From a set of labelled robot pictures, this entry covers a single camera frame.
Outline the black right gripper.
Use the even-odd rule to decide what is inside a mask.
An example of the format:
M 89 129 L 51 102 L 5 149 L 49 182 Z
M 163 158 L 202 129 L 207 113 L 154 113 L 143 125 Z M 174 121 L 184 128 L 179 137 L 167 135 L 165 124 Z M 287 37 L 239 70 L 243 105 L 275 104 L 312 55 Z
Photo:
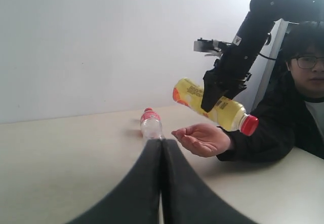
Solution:
M 235 46 L 229 48 L 214 62 L 214 67 L 203 77 L 204 92 L 201 108 L 210 112 L 221 97 L 233 99 L 247 88 L 251 65 L 235 54 Z

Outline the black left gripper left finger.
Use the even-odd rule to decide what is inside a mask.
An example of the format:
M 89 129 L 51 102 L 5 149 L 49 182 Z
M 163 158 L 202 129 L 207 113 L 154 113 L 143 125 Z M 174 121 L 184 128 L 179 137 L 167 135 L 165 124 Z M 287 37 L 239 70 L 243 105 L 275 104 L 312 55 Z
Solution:
M 161 146 L 161 140 L 147 141 L 122 181 L 70 223 L 159 223 Z

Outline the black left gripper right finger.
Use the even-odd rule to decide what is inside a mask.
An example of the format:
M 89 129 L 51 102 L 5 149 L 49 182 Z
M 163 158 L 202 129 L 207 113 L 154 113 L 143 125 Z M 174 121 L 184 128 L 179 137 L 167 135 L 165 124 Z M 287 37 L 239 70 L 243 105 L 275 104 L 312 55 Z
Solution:
M 251 224 L 215 194 L 190 166 L 174 140 L 161 142 L 161 201 L 164 223 Z

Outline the black jacket sleeve forearm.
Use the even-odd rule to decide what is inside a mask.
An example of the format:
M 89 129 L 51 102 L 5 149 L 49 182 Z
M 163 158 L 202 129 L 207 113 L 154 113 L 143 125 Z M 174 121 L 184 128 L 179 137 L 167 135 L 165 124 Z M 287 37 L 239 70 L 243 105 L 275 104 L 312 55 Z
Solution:
M 218 155 L 221 161 L 273 162 L 284 158 L 294 147 L 323 158 L 323 138 L 306 103 L 323 98 L 307 98 L 297 92 L 265 95 L 252 115 L 259 125 L 251 136 L 227 132 L 233 149 Z

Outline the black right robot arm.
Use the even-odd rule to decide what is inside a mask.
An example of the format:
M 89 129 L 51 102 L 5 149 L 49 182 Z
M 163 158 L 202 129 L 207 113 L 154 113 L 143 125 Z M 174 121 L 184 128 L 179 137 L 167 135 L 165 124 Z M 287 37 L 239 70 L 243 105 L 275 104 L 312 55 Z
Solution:
M 225 96 L 233 99 L 246 89 L 249 72 L 260 51 L 270 39 L 275 22 L 323 21 L 323 0 L 251 0 L 250 9 L 230 44 L 198 39 L 197 52 L 217 56 L 214 68 L 206 71 L 201 108 L 210 112 Z

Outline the person's open bare hand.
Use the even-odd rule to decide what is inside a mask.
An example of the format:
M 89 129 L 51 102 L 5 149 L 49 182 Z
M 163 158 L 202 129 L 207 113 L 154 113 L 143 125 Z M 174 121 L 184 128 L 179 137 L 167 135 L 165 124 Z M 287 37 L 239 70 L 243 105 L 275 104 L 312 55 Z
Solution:
M 172 131 L 172 135 L 192 154 L 209 158 L 234 148 L 231 138 L 210 124 L 195 124 Z

